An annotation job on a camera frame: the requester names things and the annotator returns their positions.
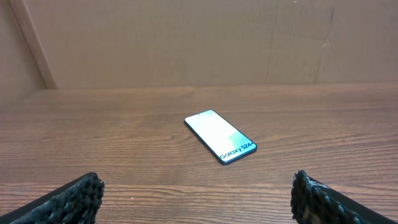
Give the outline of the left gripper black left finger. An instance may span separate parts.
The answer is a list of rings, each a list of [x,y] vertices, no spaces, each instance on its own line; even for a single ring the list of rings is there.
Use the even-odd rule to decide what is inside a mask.
[[[11,224],[94,224],[105,183],[89,172],[54,191],[1,216]]]

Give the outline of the dark blue Galaxy smartphone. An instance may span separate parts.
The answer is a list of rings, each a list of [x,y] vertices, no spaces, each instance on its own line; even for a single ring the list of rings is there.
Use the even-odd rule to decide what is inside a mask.
[[[223,164],[228,165],[257,151],[257,144],[214,110],[188,116],[187,128]]]

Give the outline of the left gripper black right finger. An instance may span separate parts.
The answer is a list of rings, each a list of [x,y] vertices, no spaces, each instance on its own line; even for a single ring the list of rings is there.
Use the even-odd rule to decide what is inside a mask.
[[[290,206],[292,218],[299,224],[397,224],[311,178],[304,170],[294,175]]]

